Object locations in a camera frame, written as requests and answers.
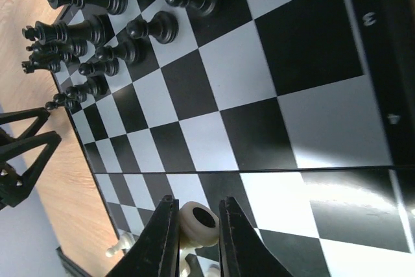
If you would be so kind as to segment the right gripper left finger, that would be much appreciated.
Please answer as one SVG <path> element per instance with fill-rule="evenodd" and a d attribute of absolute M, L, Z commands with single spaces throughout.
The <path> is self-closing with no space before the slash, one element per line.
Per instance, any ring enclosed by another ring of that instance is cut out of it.
<path fill-rule="evenodd" d="M 178 276 L 179 200 L 165 195 L 139 239 L 108 276 Z"/>

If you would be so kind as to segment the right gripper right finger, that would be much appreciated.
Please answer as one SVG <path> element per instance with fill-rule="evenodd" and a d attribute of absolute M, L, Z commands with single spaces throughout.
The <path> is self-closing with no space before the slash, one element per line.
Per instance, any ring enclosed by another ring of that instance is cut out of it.
<path fill-rule="evenodd" d="M 234 197 L 219 203 L 222 276 L 291 276 L 263 244 Z"/>

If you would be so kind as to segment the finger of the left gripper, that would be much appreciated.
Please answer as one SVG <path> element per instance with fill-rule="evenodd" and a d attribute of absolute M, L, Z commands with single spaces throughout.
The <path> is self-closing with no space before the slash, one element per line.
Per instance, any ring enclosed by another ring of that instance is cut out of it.
<path fill-rule="evenodd" d="M 61 137 L 55 131 L 23 139 L 14 139 L 1 131 L 2 208 L 14 208 L 30 196 L 60 142 Z M 38 147 L 41 149 L 39 155 L 27 165 L 23 155 Z"/>
<path fill-rule="evenodd" d="M 37 134 L 39 129 L 46 123 L 49 116 L 50 112 L 44 107 L 31 108 L 18 112 L 1 113 L 1 125 L 35 118 L 34 122 L 19 136 L 20 138 L 29 138 Z"/>

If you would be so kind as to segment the black grey chess board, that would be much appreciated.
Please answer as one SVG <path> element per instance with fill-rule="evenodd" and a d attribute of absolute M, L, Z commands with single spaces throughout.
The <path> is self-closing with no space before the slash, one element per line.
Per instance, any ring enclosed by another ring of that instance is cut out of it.
<path fill-rule="evenodd" d="M 413 276 L 409 0 L 129 0 L 108 45 L 161 11 L 176 39 L 70 111 L 115 233 L 232 196 L 294 276 Z"/>

